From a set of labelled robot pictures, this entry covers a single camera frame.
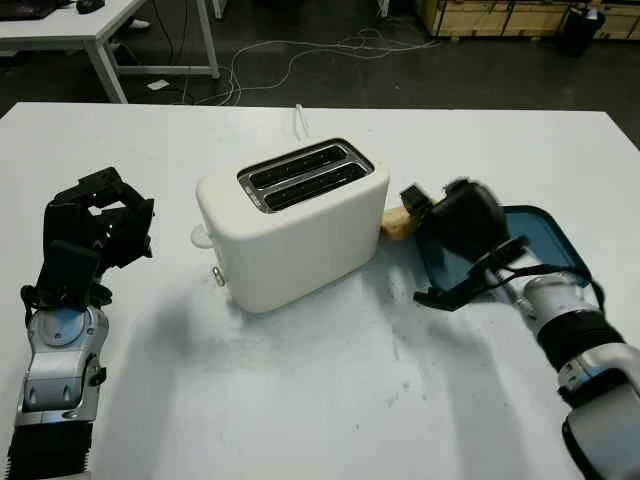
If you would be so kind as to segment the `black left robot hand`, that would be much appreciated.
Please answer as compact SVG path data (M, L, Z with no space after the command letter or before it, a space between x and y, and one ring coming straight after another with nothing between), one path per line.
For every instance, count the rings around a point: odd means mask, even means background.
M154 200L108 167L79 179L47 204L43 243L63 241L96 254L99 278L110 268L152 256L153 217Z

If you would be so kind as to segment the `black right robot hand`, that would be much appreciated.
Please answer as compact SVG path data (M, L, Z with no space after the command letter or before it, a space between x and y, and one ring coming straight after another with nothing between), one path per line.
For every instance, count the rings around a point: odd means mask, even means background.
M510 239L504 207L486 185L458 178L444 187L444 193L436 202L416 184L401 192L419 232L470 262Z

